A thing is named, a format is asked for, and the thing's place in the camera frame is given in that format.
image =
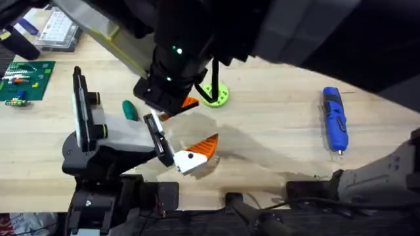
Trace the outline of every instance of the black metal mount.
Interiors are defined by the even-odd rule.
[[[241,193],[227,193],[224,200],[228,213],[233,212],[242,218],[252,235],[306,235],[302,231],[283,224],[281,217],[273,211],[259,210],[245,204]]]
[[[141,175],[120,176],[106,181],[76,179],[69,211],[67,231],[76,235],[79,229],[99,229],[107,235],[110,229],[126,221],[131,209],[176,210],[179,185],[176,182],[144,182]]]

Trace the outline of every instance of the blue electric screwdriver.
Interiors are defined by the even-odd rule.
[[[337,88],[326,87],[323,94],[329,147],[342,155],[348,145],[347,120],[344,115],[343,101]]]

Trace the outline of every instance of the wooden tabletop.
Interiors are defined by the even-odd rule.
[[[0,212],[67,211],[75,182],[61,170],[62,144],[75,130],[74,66],[89,90],[101,93],[106,113],[123,116],[124,100],[148,112],[133,96],[138,76],[87,34],[74,53],[44,53],[39,60],[56,61],[44,99],[27,108],[0,105]],[[224,107],[201,105],[164,123],[175,149],[219,133],[208,165],[183,176],[154,159],[130,171],[147,181],[178,182],[183,210],[220,208],[229,191],[247,193],[252,205],[274,204],[284,198],[287,181],[328,179],[339,168],[363,166],[392,152],[420,125],[418,113],[378,96],[260,59],[221,66],[220,81],[230,90]],[[326,86],[339,88],[345,106],[350,144],[342,158],[327,146],[320,107]],[[191,95],[199,98],[194,90]]]

